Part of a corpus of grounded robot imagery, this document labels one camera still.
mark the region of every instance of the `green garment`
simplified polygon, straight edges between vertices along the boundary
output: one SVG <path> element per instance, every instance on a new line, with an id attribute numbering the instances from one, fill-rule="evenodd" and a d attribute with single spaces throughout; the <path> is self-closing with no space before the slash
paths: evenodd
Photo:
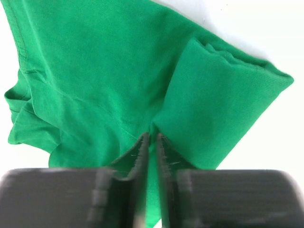
<path id="1" fill-rule="evenodd" d="M 20 65 L 9 143 L 49 152 L 50 167 L 100 167 L 149 132 L 147 227 L 160 219 L 158 131 L 215 169 L 293 82 L 148 0 L 1 1 Z"/>

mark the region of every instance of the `crumpled fabric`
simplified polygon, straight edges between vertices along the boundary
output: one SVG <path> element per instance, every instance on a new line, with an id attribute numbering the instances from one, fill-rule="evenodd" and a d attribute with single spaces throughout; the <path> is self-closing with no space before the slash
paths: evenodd
<path id="1" fill-rule="evenodd" d="M 148 0 L 1 2 L 20 65 L 9 143 L 49 152 L 50 167 L 100 167 L 149 132 L 147 227 L 160 219 L 158 132 L 215 169 L 293 82 Z"/>

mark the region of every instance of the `green cloth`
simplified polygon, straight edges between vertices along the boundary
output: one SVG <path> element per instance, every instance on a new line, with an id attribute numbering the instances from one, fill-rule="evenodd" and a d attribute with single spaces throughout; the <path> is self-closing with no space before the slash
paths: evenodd
<path id="1" fill-rule="evenodd" d="M 293 82 L 148 0 L 1 2 L 20 66 L 9 143 L 49 152 L 50 167 L 100 167 L 149 132 L 147 227 L 160 219 L 158 131 L 215 169 Z"/>

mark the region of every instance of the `white surface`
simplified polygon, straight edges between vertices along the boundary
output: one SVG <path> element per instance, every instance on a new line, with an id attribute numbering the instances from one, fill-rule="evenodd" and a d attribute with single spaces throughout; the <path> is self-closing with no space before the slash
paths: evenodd
<path id="1" fill-rule="evenodd" d="M 236 47 L 269 59 L 294 77 L 294 84 L 262 114 L 219 169 L 284 170 L 293 176 L 303 191 L 304 2 L 161 1 Z M 4 10 L 0 7 L 0 176 L 9 169 L 48 166 L 46 152 L 7 143 L 12 123 L 3 94 L 16 83 L 17 70 L 17 51 Z"/>

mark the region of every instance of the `green fabric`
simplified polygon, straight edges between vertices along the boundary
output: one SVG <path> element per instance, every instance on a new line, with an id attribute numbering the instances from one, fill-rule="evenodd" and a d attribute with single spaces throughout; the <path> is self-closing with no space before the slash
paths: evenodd
<path id="1" fill-rule="evenodd" d="M 149 132 L 148 227 L 160 219 L 156 133 L 215 169 L 293 82 L 148 0 L 1 2 L 20 65 L 9 143 L 49 152 L 50 167 L 100 167 Z"/>

